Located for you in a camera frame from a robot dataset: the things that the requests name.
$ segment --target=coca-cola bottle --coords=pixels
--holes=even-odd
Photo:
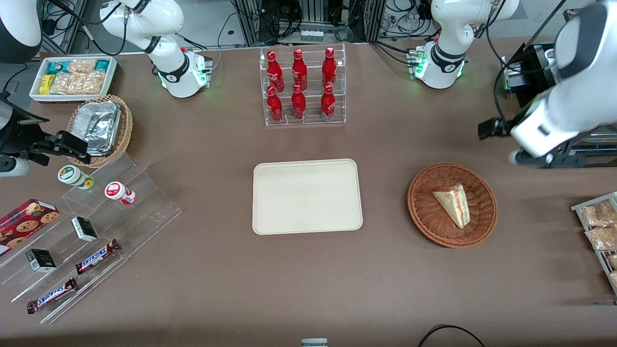
[[[270,118],[272,118],[272,122],[280,123],[283,121],[283,105],[281,104],[281,99],[276,95],[276,89],[273,86],[268,86],[266,92],[268,93],[266,103],[268,104]]]
[[[283,82],[281,64],[276,61],[276,54],[273,51],[268,51],[266,56],[268,57],[268,79],[270,80],[270,85],[274,86],[278,93],[282,93],[285,90],[285,82]]]
[[[326,85],[323,88],[323,96],[321,96],[321,119],[324,122],[329,122],[334,119],[334,103],[336,98],[332,94],[332,85]]]
[[[321,75],[321,84],[324,87],[336,82],[336,60],[334,60],[334,48],[332,47],[326,48],[326,59],[323,60],[321,66]]]
[[[309,87],[309,76],[307,74],[307,63],[302,58],[302,50],[294,49],[294,65],[291,67],[294,74],[294,83],[297,83],[305,91]]]
[[[298,83],[294,85],[294,94],[291,96],[291,104],[294,107],[294,117],[297,120],[304,120],[307,110],[307,100],[302,92],[302,87]]]

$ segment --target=wicker basket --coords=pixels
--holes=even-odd
[[[97,102],[104,101],[114,101],[117,102],[122,107],[122,114],[120,115],[120,125],[118,126],[118,135],[115,140],[115,149],[111,155],[107,157],[92,157],[90,159],[90,164],[84,164],[75,158],[69,158],[70,162],[75,165],[85,166],[92,169],[98,169],[103,166],[106,162],[110,161],[113,157],[118,156],[119,154],[124,153],[128,147],[128,143],[131,141],[131,132],[133,131],[133,116],[131,115],[131,110],[128,109],[124,101],[114,95],[105,95],[100,98],[92,99],[87,101],[88,104],[94,104]],[[68,121],[67,131],[70,132],[73,128],[73,122],[75,121],[75,116],[77,115],[77,110],[73,112],[73,117]]]
[[[454,224],[433,191],[461,183],[469,205],[470,222]],[[413,178],[407,207],[414,223],[428,238],[451,248],[471,247],[484,241],[497,223],[497,201],[489,185],[467,167],[453,163],[431,165]]]

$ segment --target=brown tabletop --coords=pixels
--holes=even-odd
[[[496,40],[502,54],[520,43]],[[488,346],[616,344],[616,308],[592,306],[614,294],[569,210],[617,190],[615,170],[515,167],[513,139],[479,142],[478,122],[496,115],[498,62],[484,40],[447,90],[411,81],[368,44],[348,44],[341,127],[266,128],[258,54],[225,51],[213,87],[189,99],[161,88],[145,55],[117,57],[114,93],[135,122],[128,152],[186,210],[52,325],[0,293],[0,338],[11,339],[0,345],[287,347],[327,337],[331,346],[415,346],[444,323]],[[33,102],[30,110],[51,118],[43,128],[55,132],[74,108]],[[358,164],[360,230],[252,231],[257,164],[334,158]],[[477,171],[497,197],[497,226],[476,247],[429,241],[407,211],[413,176],[444,161]],[[68,187],[56,172],[66,163],[53,157],[1,180],[0,214],[28,198],[59,199]],[[474,346],[437,334],[425,346]]]

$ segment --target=cookie box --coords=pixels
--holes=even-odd
[[[57,95],[57,94],[41,94],[40,86],[43,82],[43,77],[47,74],[49,70],[49,66],[55,62],[59,61],[69,61],[71,59],[97,59],[99,61],[109,61],[109,65],[107,66],[105,79],[103,81],[103,86],[101,88],[101,92],[99,94],[73,94],[73,95]],[[113,57],[110,56],[70,56],[70,57],[51,57],[45,58],[41,61],[41,66],[36,74],[36,78],[34,83],[32,84],[32,88],[30,89],[30,97],[34,101],[38,101],[41,104],[45,103],[66,103],[66,102],[82,102],[94,98],[99,98],[101,96],[107,95],[112,81],[114,79],[114,73],[116,70],[117,62]]]
[[[0,218],[0,256],[58,218],[55,206],[29,199]]]

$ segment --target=aluminum foil container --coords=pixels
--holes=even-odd
[[[121,114],[122,107],[113,101],[81,105],[71,134],[88,142],[91,156],[108,156],[114,151]]]

